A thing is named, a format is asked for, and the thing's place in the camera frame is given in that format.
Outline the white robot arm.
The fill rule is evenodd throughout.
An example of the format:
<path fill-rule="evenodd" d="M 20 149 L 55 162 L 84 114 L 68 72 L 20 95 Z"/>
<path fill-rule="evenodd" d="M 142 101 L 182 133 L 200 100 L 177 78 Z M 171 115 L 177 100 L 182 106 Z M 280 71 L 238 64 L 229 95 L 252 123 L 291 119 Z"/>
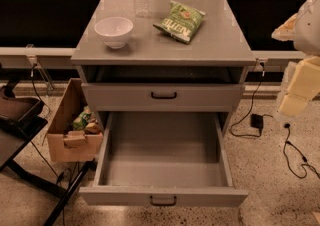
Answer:
<path fill-rule="evenodd" d="M 271 37 L 292 41 L 294 48 L 306 55 L 295 65 L 291 80 L 278 97 L 277 117 L 294 118 L 320 93 L 320 0 L 306 0 Z"/>

